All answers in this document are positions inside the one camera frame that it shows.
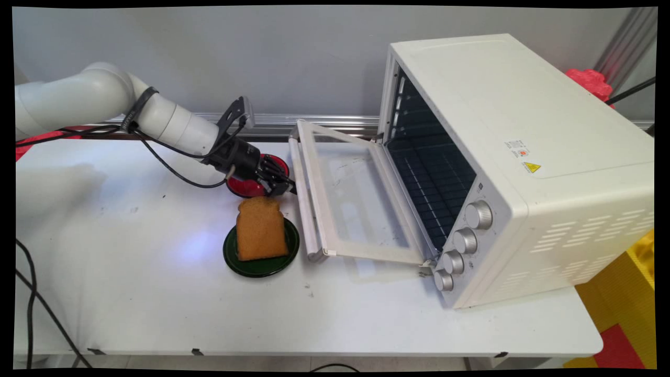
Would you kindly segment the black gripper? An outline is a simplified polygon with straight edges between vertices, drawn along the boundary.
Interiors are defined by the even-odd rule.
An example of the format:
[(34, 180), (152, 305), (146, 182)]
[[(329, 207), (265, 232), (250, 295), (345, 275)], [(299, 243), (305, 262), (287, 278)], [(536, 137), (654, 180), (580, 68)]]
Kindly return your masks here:
[(283, 166), (273, 157), (261, 157), (258, 148), (237, 136), (222, 134), (202, 159), (205, 165), (238, 181), (256, 181), (262, 186), (264, 196), (276, 197), (285, 193), (297, 195), (295, 182)]

